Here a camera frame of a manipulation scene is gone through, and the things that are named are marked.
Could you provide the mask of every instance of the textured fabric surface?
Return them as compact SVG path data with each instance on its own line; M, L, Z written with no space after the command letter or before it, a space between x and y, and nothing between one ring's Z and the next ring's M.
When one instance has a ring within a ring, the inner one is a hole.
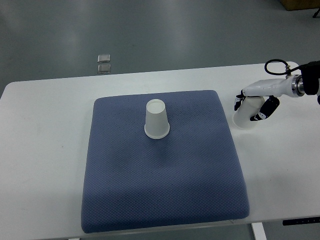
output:
M161 99L169 134L144 132L146 104ZM246 184L217 93L99 98L83 186L85 233L241 219Z

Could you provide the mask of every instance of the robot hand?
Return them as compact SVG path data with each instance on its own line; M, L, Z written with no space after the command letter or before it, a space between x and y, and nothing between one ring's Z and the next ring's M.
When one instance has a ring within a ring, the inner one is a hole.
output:
M273 73L267 69L271 62L282 62L285 64L285 72ZM235 97L234 110L237 111L246 97L268 97L261 106L259 112L254 116L248 116L250 121L260 121L267 119L277 109L280 104L278 97L287 95L292 98L307 95L317 95L320 104L320 61L310 62L300 65L294 69L283 60L273 59L264 65L267 73L272 75L285 75L286 78L265 79L257 81L241 90ZM290 73L300 69L301 75L291 75Z

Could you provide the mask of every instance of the concrete floor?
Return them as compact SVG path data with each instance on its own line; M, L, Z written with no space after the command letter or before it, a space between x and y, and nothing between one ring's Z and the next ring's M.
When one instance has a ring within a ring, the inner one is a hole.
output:
M97 75L97 56L105 53L111 54L111 74L274 58L298 64L320 60L315 11L286 11L279 0L0 0L0 96L15 81ZM279 221L264 229L268 240L320 237L318 223ZM248 225L145 236L253 239Z

